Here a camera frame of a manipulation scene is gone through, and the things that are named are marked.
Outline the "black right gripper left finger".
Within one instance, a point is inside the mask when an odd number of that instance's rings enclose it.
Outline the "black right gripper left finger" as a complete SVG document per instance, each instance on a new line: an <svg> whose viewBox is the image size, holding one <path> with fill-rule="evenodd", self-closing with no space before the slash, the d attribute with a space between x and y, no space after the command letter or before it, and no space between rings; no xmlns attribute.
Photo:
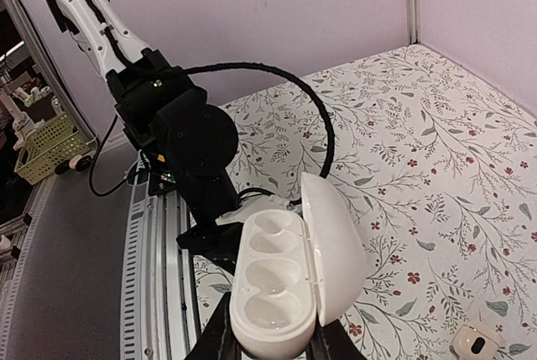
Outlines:
<svg viewBox="0 0 537 360"><path fill-rule="evenodd" d="M230 317L230 295L223 295L190 352L191 360L236 360L242 350L234 336Z"/></svg>

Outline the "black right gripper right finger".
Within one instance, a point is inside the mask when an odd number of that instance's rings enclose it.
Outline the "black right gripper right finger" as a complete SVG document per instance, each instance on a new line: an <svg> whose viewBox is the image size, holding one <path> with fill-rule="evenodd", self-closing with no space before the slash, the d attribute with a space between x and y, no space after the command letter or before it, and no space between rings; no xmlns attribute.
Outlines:
<svg viewBox="0 0 537 360"><path fill-rule="evenodd" d="M316 321L313 337L308 344L309 360L363 360L339 320L321 326Z"/></svg>

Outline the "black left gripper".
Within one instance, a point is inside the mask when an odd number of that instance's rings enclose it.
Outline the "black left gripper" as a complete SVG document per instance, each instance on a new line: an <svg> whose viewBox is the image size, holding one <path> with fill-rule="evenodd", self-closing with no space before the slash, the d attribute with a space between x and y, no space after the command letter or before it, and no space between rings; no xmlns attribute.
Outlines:
<svg viewBox="0 0 537 360"><path fill-rule="evenodd" d="M231 117L207 101L207 92L158 51L144 51L133 63L117 55L124 70L110 70L107 84L116 109L132 137L155 154L173 175L176 190L196 224L176 241L182 250L201 255L233 274L242 222L218 225L238 209L238 194L227 166L238 147Z"/></svg>

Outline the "white earbud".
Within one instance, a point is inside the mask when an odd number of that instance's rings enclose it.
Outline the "white earbud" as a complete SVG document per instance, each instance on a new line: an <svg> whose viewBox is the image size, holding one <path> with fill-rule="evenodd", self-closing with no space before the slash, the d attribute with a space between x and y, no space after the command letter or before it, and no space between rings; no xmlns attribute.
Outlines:
<svg viewBox="0 0 537 360"><path fill-rule="evenodd" d="M242 227L230 300L232 330L257 359L293 359L316 321L340 320L362 292L366 255L335 186L301 176L301 213L259 211Z"/></svg>

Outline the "cream earbud case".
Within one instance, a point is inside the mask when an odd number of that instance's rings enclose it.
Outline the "cream earbud case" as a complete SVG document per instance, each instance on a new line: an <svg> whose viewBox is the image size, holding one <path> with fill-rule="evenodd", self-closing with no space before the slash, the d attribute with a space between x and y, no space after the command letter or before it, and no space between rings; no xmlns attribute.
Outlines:
<svg viewBox="0 0 537 360"><path fill-rule="evenodd" d="M492 327L480 321L462 324L451 339L451 352L458 359L493 359L503 339Z"/></svg>

